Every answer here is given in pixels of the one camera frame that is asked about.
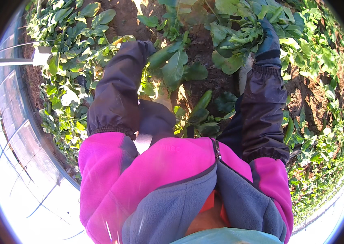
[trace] gloved hand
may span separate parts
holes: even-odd
[[[281,47],[279,45],[279,37],[275,33],[271,23],[264,18],[258,20],[263,28],[264,40],[259,45],[259,49],[255,54],[256,65],[263,67],[279,67],[281,65]]]
[[[147,58],[155,51],[150,41],[122,43],[96,86],[95,100],[88,109],[88,136],[121,132],[135,140],[134,132],[140,127],[137,91]]]
[[[146,51],[147,51],[148,57],[156,52],[156,49],[153,46],[153,43],[151,41],[144,41],[144,43],[146,45]]]

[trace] person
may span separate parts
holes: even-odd
[[[95,243],[287,243],[293,228],[285,164],[279,39],[264,41],[236,114],[215,139],[177,138],[164,105],[140,100],[149,41],[124,42],[105,68],[79,150],[80,220]],[[135,132],[151,135],[139,155]]]

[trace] elastic cuff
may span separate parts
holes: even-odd
[[[134,134],[134,131],[132,129],[129,129],[123,125],[117,125],[117,126],[107,125],[107,126],[99,127],[91,131],[88,136],[98,134],[98,133],[104,133],[104,132],[120,132],[130,137],[133,141],[137,138],[137,136]]]
[[[274,68],[268,68],[268,67],[261,67],[256,64],[252,66],[253,70],[262,74],[266,75],[276,75],[281,76],[282,70],[281,69],[274,69]]]

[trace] soil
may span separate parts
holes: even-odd
[[[94,0],[85,0],[82,7],[88,3],[96,2]],[[101,9],[99,12],[106,9],[115,9],[116,16],[109,24],[109,29],[106,36],[109,41],[112,41],[114,36],[123,36],[126,34],[134,35],[137,40],[151,40],[155,41],[157,38],[164,41],[162,33],[155,30],[155,28],[148,28],[137,20],[138,14],[145,16],[156,15],[161,20],[161,16],[165,13],[165,8],[160,6],[157,0],[99,0]],[[325,27],[325,21],[322,19],[319,22],[319,27]],[[184,108],[187,112],[192,110],[201,96],[208,90],[213,90],[213,100],[207,107],[211,115],[220,116],[213,101],[224,91],[230,91],[236,96],[239,96],[238,90],[238,75],[226,75],[221,70],[215,68],[211,59],[213,52],[213,43],[210,37],[210,32],[204,28],[203,25],[193,27],[183,27],[183,31],[189,30],[189,38],[192,43],[186,50],[188,54],[188,62],[201,62],[207,67],[208,77],[203,81],[188,81],[184,82],[180,89],[171,94],[172,105],[178,105]],[[342,51],[339,45],[340,36],[337,36],[336,43],[331,46],[337,51]],[[29,36],[23,34],[24,41],[30,41]],[[26,58],[31,56],[33,48],[31,46],[24,46],[23,52]],[[344,74],[341,63],[338,64],[339,70],[337,76],[339,84],[337,86],[336,97],[340,101],[340,106],[344,105]],[[308,122],[309,130],[315,134],[323,129],[323,121],[327,119],[331,121],[331,114],[327,112],[327,100],[325,98],[325,91],[319,85],[320,80],[323,84],[330,83],[330,77],[326,73],[321,73],[316,80],[306,78],[299,75],[299,68],[296,66],[289,66],[288,73],[292,79],[288,81],[285,86],[287,94],[291,96],[290,104],[286,107],[289,110],[291,117],[299,120],[300,110],[302,106],[306,110],[306,121]],[[43,107],[43,100],[39,97],[39,84],[43,82],[40,75],[40,68],[33,66],[24,66],[24,79],[28,81],[28,89],[30,100],[35,110],[35,117],[38,122],[41,122],[38,110]],[[221,129],[224,129],[228,121],[220,124]],[[295,159],[290,159],[289,163],[294,163]]]

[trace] leafy green vegetable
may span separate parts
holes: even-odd
[[[212,58],[215,66],[218,69],[222,69],[222,71],[227,75],[231,75],[236,72],[246,60],[243,53],[234,54],[230,58],[226,59],[217,51],[213,51]]]
[[[206,67],[200,64],[200,62],[195,62],[192,66],[184,70],[183,78],[186,81],[190,80],[204,80],[207,78],[208,71]]]
[[[79,8],[83,5],[84,0],[76,0],[76,8]]]
[[[106,11],[101,12],[92,20],[92,28],[95,29],[98,25],[105,25],[108,24],[112,19],[115,17],[116,11],[113,9],[108,9]]]
[[[148,27],[156,27],[158,26],[158,18],[157,16],[153,15],[150,17],[146,17],[144,15],[138,15],[137,18],[140,20],[141,23]]]
[[[84,17],[94,17],[99,11],[100,7],[101,4],[99,2],[90,3],[80,11],[80,14]]]
[[[229,91],[224,91],[214,100],[218,111],[224,113],[230,113],[234,109],[234,105],[237,101],[237,97]]]
[[[188,56],[183,50],[177,51],[163,66],[164,83],[171,90],[176,90],[179,87],[179,80],[183,76],[184,67],[188,61]]]

